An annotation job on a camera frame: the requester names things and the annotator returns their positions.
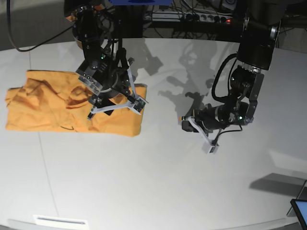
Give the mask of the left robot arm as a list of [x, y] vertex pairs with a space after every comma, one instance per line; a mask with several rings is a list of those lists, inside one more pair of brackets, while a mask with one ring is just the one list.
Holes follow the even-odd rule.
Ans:
[[[191, 115], [180, 118], [182, 129], [204, 135], [217, 130], [214, 140], [227, 133], [230, 126], [242, 131], [254, 119], [258, 106], [258, 95], [263, 83], [263, 70], [269, 70], [279, 35], [281, 20], [289, 2], [287, 0], [250, 0], [245, 13], [241, 42], [237, 53], [230, 54], [221, 64], [212, 85], [212, 98], [221, 103], [203, 109], [194, 109]], [[227, 95], [217, 96], [216, 86], [227, 63], [240, 61], [232, 67], [227, 80]]]

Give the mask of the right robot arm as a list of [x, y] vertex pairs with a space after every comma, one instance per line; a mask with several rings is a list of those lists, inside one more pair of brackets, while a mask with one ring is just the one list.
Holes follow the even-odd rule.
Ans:
[[118, 21], [100, 6], [98, 0], [66, 0], [64, 16], [73, 22], [74, 39], [83, 50], [84, 61], [76, 73], [79, 81], [92, 93], [88, 119], [97, 113], [111, 115], [123, 108], [141, 114], [147, 102], [136, 92], [130, 68], [134, 59], [126, 57], [122, 38], [115, 38], [103, 24], [104, 19], [109, 19], [118, 28]]

